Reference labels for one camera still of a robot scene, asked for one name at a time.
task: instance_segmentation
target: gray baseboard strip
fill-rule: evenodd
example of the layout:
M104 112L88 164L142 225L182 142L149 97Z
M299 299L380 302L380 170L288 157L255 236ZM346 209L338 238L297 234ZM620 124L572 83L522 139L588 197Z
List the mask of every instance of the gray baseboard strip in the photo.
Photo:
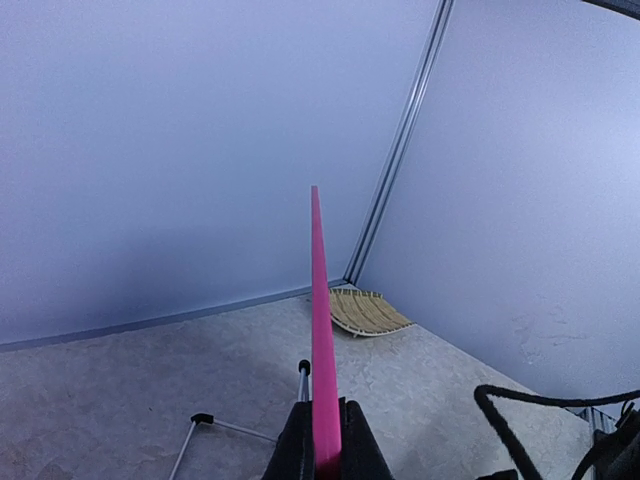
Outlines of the gray baseboard strip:
M344 280L333 280L329 282L329 287L340 287L346 285ZM266 295L264 297L252 298L249 300L243 300L241 302L229 303L226 305L220 305L211 308L205 308L203 310L195 310L192 312L179 313L177 315L168 315L166 317L152 318L149 320L141 320L138 322L125 323L122 325L113 325L110 327L96 328L93 330L85 330L82 332L66 333L63 335L56 335L53 337L36 338L33 340L24 340L21 342L5 343L0 345L0 353L13 352L16 350L24 350L27 348L42 347L46 345L55 345L58 343L75 342L77 340L86 340L89 338L104 337L106 335L113 335L115 333L131 332L134 330L141 330L143 328L158 327L161 325L169 325L171 323L184 322L187 320L194 320L196 318L208 317L210 315L216 315L218 313L231 312L234 310L241 310L243 308L255 307L257 305L263 305L265 303L277 302L278 300L284 300L286 298L298 297L300 295L307 295L311 293L311 287L297 288L295 290L289 290L286 292L275 293L273 295Z

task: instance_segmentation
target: woven mat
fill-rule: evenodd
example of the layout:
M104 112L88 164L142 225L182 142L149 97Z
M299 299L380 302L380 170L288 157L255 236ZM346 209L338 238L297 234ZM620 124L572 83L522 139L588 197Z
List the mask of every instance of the woven mat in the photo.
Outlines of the woven mat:
M334 288L330 299L333 322L354 336L386 335L413 325L379 293Z

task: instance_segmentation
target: black cord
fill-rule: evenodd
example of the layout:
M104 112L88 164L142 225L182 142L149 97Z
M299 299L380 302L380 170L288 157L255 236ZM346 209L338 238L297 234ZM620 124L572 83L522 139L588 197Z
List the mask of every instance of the black cord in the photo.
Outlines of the black cord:
M624 413L625 413L624 411L627 406L627 403L629 403L629 400L625 400L624 403L622 404L622 408L620 408L620 418L624 417Z
M516 437L511 428L509 428L509 424L500 414L500 412L498 412L498 409L489 399L489 396L507 398L510 400L517 400L524 403L533 403L536 405L544 405L547 407L587 408L609 405L612 403L620 403L623 401L640 398L640 390L634 390L629 393L613 395L610 397L596 398L592 400L564 400L560 398L548 398L541 397L539 395L531 395L528 393L518 392L516 390L509 390L508 388L496 387L494 385L480 385L479 387L476 387L475 391L473 392L473 396L487 421L496 431L504 446L507 447L509 455L516 464L516 467L518 467L518 470L520 470L523 479L542 480L542 476L531 461L529 454L522 446L522 443L520 443L520 440L518 440L518 437ZM587 452L587 454L578 465L575 473L573 474L573 477L571 477L572 480L580 480L583 477L587 469L609 449L613 442L615 442L615 440L617 439L617 434L619 434L619 431L606 437L606 441L603 440L602 442L598 442L598 444L591 447L591 449Z

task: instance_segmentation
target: beige floor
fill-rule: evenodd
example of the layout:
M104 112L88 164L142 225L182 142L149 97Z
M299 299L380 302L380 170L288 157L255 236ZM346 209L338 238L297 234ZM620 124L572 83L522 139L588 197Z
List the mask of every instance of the beige floor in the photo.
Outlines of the beige floor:
M0 478L168 478L200 411L277 436L310 357L298 297L199 320L0 354ZM515 382L420 327L380 338L336 331L341 395L363 407L398 480L474 479L512 463L472 392ZM588 425L497 402L547 479L569 478ZM202 428L179 479L247 479L272 446Z

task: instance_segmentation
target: metal tripod leg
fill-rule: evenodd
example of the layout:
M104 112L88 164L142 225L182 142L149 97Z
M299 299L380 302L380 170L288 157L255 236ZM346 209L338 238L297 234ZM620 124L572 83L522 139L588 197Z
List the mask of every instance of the metal tripod leg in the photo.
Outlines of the metal tripod leg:
M301 360L298 364L298 371L300 372L300 382L298 384L298 401L299 402L308 402L309 401L309 375L311 374L311 363L309 360ZM255 432L253 430L249 430L248 428L239 427L237 425L233 425L232 423L223 422L221 420L216 420L213 418L213 415L209 415L206 413L198 413L191 417L191 427L189 428L189 433L187 434L187 438L182 445L182 449L178 454L178 459L176 460L175 465L173 466L173 470L171 471L171 475L169 476L169 480L175 480L176 474L178 473L178 468L180 468L180 463L182 463L182 458L184 457L184 452L187 450L187 446L189 445L189 441L193 436L193 432L196 427L205 423L207 425L218 425L219 427L228 428L229 430L234 430L236 432L244 433L246 435L251 435L253 437L262 438L264 440L268 440L273 443L278 443L278 440L275 438L271 438L268 435L264 435L260 432Z
M239 427L237 425L233 425L232 423L223 422L221 420L215 420L213 418L213 415L209 415L206 413L198 413L197 415L194 415L193 417L191 417L191 427L189 428L189 433L187 434L187 438L184 441L184 444L182 445L182 449L180 450L180 453L178 454L178 459L176 460L176 463L173 466L173 470L171 471L169 480L174 480L176 478L176 473L178 472L178 468L180 468L180 463L182 463L182 457L184 457L184 452L187 450L187 446L189 445L189 441L193 436L193 432L196 429L196 427L201 423L205 423L207 425L217 425L219 427L228 428L229 430L234 430L236 432L244 433L245 435L251 435L252 437L262 438L264 440L268 440L273 443L278 442L277 439L269 437L268 435L264 435L260 432L249 430L248 428L244 428L244 427Z

